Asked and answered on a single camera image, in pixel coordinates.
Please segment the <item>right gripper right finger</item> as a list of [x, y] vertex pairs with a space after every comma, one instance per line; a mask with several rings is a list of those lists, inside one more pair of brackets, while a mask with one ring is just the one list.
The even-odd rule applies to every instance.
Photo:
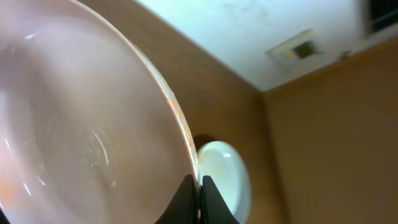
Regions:
[[209, 175], [202, 178], [200, 191], [201, 224], [239, 224], [223, 200], [213, 179]]

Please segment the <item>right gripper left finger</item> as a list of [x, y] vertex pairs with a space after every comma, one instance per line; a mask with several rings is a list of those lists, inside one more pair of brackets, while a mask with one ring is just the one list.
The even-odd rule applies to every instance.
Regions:
[[197, 223], [197, 191], [193, 176], [188, 174], [155, 224], [195, 223]]

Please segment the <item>white plate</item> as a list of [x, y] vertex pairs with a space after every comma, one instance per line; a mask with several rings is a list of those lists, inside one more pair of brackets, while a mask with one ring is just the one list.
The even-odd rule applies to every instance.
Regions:
[[197, 156], [149, 59], [79, 1], [1, 2], [1, 211], [154, 223]]
[[200, 177], [212, 178], [232, 215], [245, 224], [251, 211], [252, 188], [238, 151], [227, 142], [212, 141], [204, 144], [197, 156]]

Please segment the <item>white plate top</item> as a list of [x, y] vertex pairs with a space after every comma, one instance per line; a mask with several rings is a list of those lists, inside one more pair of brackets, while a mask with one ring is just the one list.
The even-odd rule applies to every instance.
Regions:
[[1, 211], [154, 223], [197, 156], [149, 59], [79, 1], [1, 2]]

